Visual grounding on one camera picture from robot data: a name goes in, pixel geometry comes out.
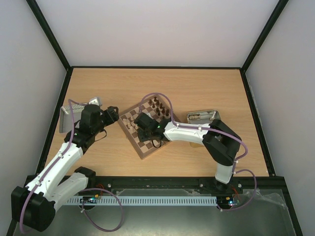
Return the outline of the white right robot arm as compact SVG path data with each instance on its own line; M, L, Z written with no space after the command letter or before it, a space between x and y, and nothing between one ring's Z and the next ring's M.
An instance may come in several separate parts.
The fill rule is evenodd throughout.
M185 141L204 146L217 163L215 188L222 193L231 188L236 154L244 143L223 121L214 119L211 123L188 124L166 118L158 122L148 114L140 113L134 123L141 142Z

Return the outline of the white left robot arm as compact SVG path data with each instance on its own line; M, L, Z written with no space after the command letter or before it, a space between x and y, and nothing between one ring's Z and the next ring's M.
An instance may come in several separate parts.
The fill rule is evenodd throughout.
M17 186L11 193L12 218L25 227L42 232L52 223L59 208L76 193L93 184L95 172L77 169L69 179L63 177L95 142L105 127L119 119L118 107L102 110L97 104L86 104L78 121L72 120L71 130L51 162L26 186Z

